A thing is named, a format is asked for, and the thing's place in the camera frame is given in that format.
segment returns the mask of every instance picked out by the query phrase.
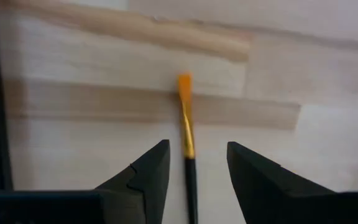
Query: paintbrush bristles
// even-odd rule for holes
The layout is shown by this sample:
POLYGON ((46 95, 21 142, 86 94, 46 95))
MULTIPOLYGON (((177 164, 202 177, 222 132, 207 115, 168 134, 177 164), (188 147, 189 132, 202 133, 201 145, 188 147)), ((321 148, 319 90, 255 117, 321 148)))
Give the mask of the paintbrush bristles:
POLYGON ((179 95, 182 102, 191 101, 191 73, 183 73, 178 76, 179 95))

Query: light wood panel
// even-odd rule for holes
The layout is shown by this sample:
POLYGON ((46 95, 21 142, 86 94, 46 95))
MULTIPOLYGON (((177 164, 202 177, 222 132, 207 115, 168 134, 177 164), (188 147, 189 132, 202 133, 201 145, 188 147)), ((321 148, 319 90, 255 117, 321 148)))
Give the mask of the light wood panel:
POLYGON ((129 0, 128 9, 358 42, 358 1, 352 0, 129 0))
POLYGON ((0 2, 0 8, 14 8, 24 14, 87 32, 151 42, 165 47, 198 50, 233 60, 246 60, 249 51, 248 34, 240 38, 238 35, 229 35, 222 27, 157 21, 136 13, 59 1, 8 0, 0 2))
MULTIPOLYGON (((6 80, 9 117, 75 120, 169 122, 178 124, 176 93, 79 85, 40 80, 6 80)), ((195 95, 196 124, 224 124, 294 129, 300 106, 195 95)))
MULTIPOLYGON (((358 190, 358 110, 306 106, 297 130, 195 125, 200 223, 244 223, 226 161, 228 141, 330 189, 358 190)), ((171 123, 10 119, 20 190, 90 189, 161 139, 171 145, 163 223, 185 223, 180 127, 171 123)))
POLYGON ((358 50, 259 34, 245 93, 254 100, 358 107, 358 50))
POLYGON ((69 2, 83 4, 86 6, 103 7, 107 9, 127 10, 128 0, 59 0, 60 2, 69 2))
POLYGON ((176 91, 177 75, 192 71, 194 92, 242 97, 245 62, 89 34, 20 13, 0 12, 5 76, 176 91))

